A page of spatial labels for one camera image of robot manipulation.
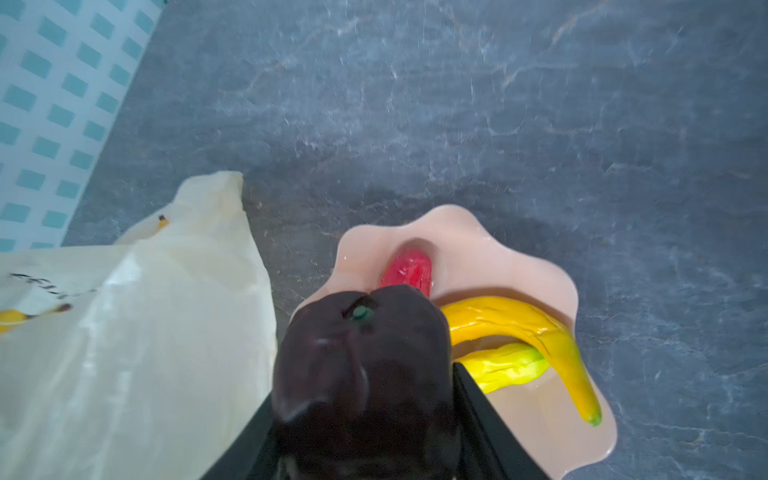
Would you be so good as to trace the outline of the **banana print plastic bag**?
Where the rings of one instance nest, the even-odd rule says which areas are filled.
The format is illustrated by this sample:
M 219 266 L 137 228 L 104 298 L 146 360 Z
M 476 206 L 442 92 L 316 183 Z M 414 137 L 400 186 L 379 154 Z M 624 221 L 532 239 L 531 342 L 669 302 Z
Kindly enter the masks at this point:
M 1 475 L 198 479 L 271 387 L 243 177 L 191 177 L 111 245 L 1 256 Z

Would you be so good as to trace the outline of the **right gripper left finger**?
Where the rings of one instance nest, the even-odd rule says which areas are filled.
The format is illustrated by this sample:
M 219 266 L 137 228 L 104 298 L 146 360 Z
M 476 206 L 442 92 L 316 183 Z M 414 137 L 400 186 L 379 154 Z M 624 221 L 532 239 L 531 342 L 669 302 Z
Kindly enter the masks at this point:
M 277 479 L 278 462 L 271 395 L 268 394 L 232 445 L 201 479 Z

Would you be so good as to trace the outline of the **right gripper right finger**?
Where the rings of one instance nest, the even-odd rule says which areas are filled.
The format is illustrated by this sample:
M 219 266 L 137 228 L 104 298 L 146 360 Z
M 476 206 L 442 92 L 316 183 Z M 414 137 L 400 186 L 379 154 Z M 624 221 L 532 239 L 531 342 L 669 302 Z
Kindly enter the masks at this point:
M 461 430 L 457 479 L 547 480 L 477 383 L 453 364 L 454 401 Z

